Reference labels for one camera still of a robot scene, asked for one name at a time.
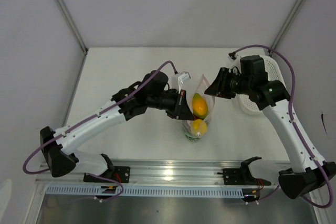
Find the orange yellow toy mango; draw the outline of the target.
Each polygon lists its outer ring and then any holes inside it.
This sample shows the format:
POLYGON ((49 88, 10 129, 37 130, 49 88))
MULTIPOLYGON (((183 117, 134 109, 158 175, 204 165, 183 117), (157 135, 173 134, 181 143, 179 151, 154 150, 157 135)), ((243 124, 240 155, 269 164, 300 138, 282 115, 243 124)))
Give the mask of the orange yellow toy mango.
POLYGON ((192 98, 193 114, 200 119, 204 119, 208 115, 208 106, 206 100, 199 94, 194 93, 192 98))

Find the yellow toy lemon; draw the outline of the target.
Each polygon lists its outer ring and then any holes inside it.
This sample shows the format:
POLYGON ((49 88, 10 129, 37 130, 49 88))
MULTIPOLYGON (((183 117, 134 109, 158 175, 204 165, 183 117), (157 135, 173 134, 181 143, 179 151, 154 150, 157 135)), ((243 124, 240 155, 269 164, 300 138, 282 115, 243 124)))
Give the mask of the yellow toy lemon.
POLYGON ((191 125, 191 133, 197 137, 202 137, 204 134, 206 134, 208 130, 206 122, 204 122, 201 119, 197 119, 192 122, 191 125))

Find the clear pink-dotted zip bag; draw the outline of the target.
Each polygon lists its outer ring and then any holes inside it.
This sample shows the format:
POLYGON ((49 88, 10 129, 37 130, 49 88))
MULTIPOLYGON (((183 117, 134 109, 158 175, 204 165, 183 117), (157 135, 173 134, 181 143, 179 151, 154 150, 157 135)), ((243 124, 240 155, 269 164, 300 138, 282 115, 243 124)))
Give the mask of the clear pink-dotted zip bag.
POLYGON ((210 83, 203 74, 191 87, 191 93, 187 96, 188 106, 193 113, 194 120, 182 121, 182 131, 190 142, 199 141, 209 130, 215 106, 215 98, 205 94, 209 86, 210 83))

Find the green toy cabbage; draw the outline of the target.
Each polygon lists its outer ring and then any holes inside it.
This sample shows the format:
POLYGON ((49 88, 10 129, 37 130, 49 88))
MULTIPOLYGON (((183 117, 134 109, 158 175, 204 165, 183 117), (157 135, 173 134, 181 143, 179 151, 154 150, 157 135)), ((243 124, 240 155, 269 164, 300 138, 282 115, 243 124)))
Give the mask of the green toy cabbage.
POLYGON ((183 128, 183 133, 185 137, 191 142, 199 141, 204 135, 195 130, 194 128, 185 128, 185 127, 183 128))

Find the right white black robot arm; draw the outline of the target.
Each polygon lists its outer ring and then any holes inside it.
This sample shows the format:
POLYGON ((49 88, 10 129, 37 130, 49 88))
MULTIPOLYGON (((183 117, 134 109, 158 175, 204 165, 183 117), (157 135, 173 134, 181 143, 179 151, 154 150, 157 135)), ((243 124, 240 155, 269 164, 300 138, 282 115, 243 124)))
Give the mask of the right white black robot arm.
POLYGON ((327 162, 310 141, 293 112, 292 97, 280 80, 270 80, 259 55, 240 59, 237 72, 221 67, 206 95, 232 99, 246 95, 266 116, 277 132, 290 160, 290 168, 276 173, 278 184, 291 199, 329 186, 335 162, 327 162))

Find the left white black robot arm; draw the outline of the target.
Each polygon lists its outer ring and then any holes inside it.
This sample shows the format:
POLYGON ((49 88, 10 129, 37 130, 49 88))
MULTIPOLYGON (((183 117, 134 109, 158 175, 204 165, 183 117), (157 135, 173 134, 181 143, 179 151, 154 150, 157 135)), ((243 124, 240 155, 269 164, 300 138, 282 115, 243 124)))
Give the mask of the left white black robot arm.
POLYGON ((62 177, 70 172, 96 175, 102 182, 114 176, 114 166, 106 154, 88 154, 78 148, 109 127, 125 123, 142 115, 148 108, 165 111, 176 120, 193 120, 186 91, 182 84, 190 80, 188 72, 176 73, 169 78, 163 72, 152 71, 142 81, 121 89, 101 108, 86 119, 53 130, 40 130, 42 154, 52 177, 62 177))

